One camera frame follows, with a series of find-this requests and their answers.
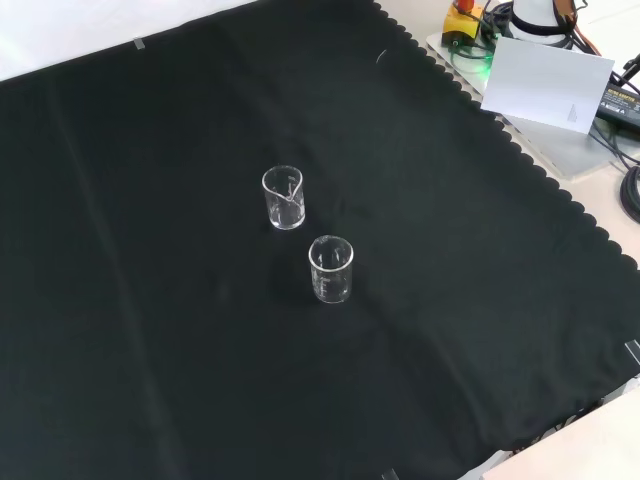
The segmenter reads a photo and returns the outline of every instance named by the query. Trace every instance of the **black cable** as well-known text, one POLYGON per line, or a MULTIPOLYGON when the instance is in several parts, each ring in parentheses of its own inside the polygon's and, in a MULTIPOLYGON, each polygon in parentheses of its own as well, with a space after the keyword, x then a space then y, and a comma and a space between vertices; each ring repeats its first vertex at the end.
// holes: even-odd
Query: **black cable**
POLYGON ((625 175, 620 186, 620 202, 627 214, 637 223, 640 223, 640 193, 638 193, 638 180, 640 179, 640 167, 631 167, 625 175))
POLYGON ((622 204, 622 208, 627 215, 629 215, 633 220, 637 223, 640 223, 640 192, 638 192, 638 180, 640 180, 640 161, 635 158, 631 158, 626 153, 622 152, 620 148, 618 148, 618 141, 615 136, 615 130, 613 131, 613 140, 609 141, 600 130, 600 127, 593 124, 593 128, 595 128, 596 132, 602 137, 602 139, 606 142, 601 142, 595 135, 590 133, 589 135, 600 145, 605 147, 607 150, 616 155, 620 161, 624 164, 625 167, 629 170, 627 174, 624 176, 622 180, 622 184, 620 185, 620 203, 622 204), (625 161, 625 158, 631 160, 636 165, 633 167, 629 166, 629 164, 625 161))
POLYGON ((592 133, 589 134, 589 136, 591 138, 593 138, 596 142, 598 142, 600 145, 602 145, 604 148, 606 148, 607 150, 609 150, 611 153, 613 153, 616 156, 622 156, 627 160, 631 160, 633 163, 640 165, 640 160, 636 160, 635 158, 627 155, 626 153, 624 153, 623 151, 621 151, 619 148, 616 149, 615 146, 609 141, 607 140, 607 137, 605 136, 605 134, 602 132, 602 130, 600 129, 600 127, 598 127, 598 125, 594 122, 593 124, 593 128, 595 129, 596 132, 598 132, 598 135, 600 135, 602 137, 602 140, 604 140, 604 142, 602 140, 600 140, 598 137, 596 137, 595 135, 593 135, 592 133))
POLYGON ((633 83, 631 83, 631 81, 627 80, 626 78, 622 77, 621 75, 618 75, 616 72, 611 72, 611 76, 615 77, 618 80, 619 83, 622 83, 623 85, 628 85, 629 88, 631 88, 638 95, 640 95, 640 88, 636 87, 633 83))
POLYGON ((458 55, 462 58, 468 58, 470 60, 491 60, 493 58, 493 54, 491 55, 469 55, 468 53, 461 52, 460 49, 456 48, 451 51, 454 55, 458 55))

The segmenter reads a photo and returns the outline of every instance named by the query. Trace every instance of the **white surface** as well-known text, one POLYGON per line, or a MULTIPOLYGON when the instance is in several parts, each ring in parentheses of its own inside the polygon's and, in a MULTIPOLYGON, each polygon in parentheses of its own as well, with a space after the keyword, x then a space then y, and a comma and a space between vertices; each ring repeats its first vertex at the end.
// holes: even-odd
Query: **white surface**
POLYGON ((484 480, 640 478, 640 390, 563 428, 484 475, 484 480))
POLYGON ((251 0, 0 0, 0 80, 251 0))
POLYGON ((594 55, 501 38, 482 108, 589 133, 613 63, 594 55))

